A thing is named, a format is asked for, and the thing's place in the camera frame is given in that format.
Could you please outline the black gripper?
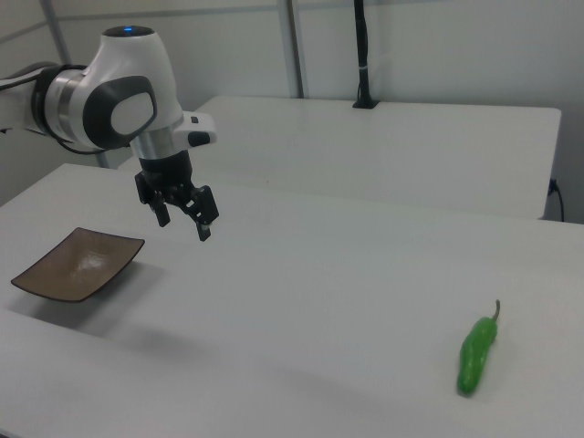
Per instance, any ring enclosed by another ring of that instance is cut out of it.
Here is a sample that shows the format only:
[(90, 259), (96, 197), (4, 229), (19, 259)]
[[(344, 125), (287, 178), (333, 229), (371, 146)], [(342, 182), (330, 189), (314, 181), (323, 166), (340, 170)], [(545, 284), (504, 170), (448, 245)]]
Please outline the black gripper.
[(195, 222), (200, 241), (206, 241), (219, 212), (211, 188), (193, 186), (189, 154), (178, 152), (163, 159), (139, 159), (139, 163), (141, 172), (134, 177), (139, 199), (154, 212), (159, 226), (170, 222), (165, 203), (181, 204), (182, 211)]

